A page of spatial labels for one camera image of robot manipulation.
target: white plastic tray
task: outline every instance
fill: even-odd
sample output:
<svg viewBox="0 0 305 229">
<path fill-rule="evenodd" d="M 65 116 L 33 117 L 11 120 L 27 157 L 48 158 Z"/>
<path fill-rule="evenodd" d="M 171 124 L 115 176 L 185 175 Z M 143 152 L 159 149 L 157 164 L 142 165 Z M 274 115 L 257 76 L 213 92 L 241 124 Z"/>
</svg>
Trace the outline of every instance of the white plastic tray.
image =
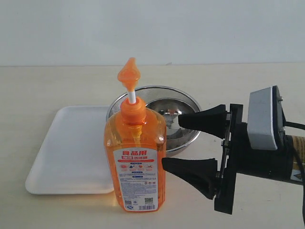
<svg viewBox="0 0 305 229">
<path fill-rule="evenodd" d="M 101 194 L 113 191 L 103 146 L 107 106 L 58 111 L 25 182 L 32 194 Z"/>
</svg>

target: orange liquid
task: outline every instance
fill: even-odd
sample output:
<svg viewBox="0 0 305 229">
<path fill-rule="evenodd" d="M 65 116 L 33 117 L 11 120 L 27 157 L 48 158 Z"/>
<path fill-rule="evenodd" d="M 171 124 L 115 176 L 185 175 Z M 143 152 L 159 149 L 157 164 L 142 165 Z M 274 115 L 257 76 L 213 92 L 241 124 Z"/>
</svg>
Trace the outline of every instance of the orange liquid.
<svg viewBox="0 0 305 229">
<path fill-rule="evenodd" d="M 165 201 L 165 171 L 161 159 L 166 157 L 166 124 L 164 117 L 151 109 L 141 125 L 129 125 L 122 121 L 121 112 L 111 116 L 106 123 L 104 146 L 112 175 L 114 192 L 119 205 L 124 209 L 119 178 L 113 151 L 130 147 L 143 147 L 157 151 L 158 163 L 158 210 Z"/>
</svg>

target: orange plastic bottle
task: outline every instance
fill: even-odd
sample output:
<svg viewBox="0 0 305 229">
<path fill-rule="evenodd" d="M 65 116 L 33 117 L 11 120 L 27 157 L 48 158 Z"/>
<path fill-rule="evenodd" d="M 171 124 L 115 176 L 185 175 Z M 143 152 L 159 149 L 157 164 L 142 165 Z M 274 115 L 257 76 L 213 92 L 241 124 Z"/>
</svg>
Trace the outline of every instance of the orange plastic bottle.
<svg viewBox="0 0 305 229">
<path fill-rule="evenodd" d="M 156 211 L 165 201 L 166 124 L 135 96 L 141 74 L 130 58 L 118 74 L 128 98 L 105 126 L 104 146 L 119 205 L 126 211 Z"/>
</svg>

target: white table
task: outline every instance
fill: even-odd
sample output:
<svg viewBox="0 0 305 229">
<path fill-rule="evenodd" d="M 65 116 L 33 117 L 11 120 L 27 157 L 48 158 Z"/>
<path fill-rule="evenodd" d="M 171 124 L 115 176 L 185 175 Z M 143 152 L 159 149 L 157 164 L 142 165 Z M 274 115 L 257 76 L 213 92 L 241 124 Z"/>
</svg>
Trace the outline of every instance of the white table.
<svg viewBox="0 0 305 229">
<path fill-rule="evenodd" d="M 35 196 L 25 179 L 55 113 L 68 105 L 110 104 L 124 88 L 121 67 L 0 68 L 0 228 L 303 228 L 301 186 L 238 175 L 233 215 L 183 180 L 167 174 L 166 202 L 154 213 L 125 213 L 108 195 Z M 167 85 L 209 109 L 244 104 L 249 93 L 278 85 L 287 120 L 305 123 L 305 63 L 140 67 L 139 86 Z M 287 130 L 289 134 L 304 135 Z M 201 133 L 176 157 L 221 159 L 220 139 Z"/>
</svg>

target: stainless steel colander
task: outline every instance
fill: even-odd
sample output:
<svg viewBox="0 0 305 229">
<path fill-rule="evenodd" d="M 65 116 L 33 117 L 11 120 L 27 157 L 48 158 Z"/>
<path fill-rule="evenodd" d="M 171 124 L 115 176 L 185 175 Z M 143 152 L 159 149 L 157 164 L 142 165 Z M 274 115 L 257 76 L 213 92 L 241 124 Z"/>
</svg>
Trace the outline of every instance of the stainless steel colander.
<svg viewBox="0 0 305 229">
<path fill-rule="evenodd" d="M 146 107 L 162 114 L 167 125 L 167 156 L 184 150 L 199 135 L 200 131 L 179 126 L 178 115 L 201 111 L 199 104 L 187 93 L 167 86 L 145 86 L 135 89 L 136 95 L 146 102 Z M 109 107 L 106 119 L 120 110 L 127 93 L 118 97 Z"/>
</svg>

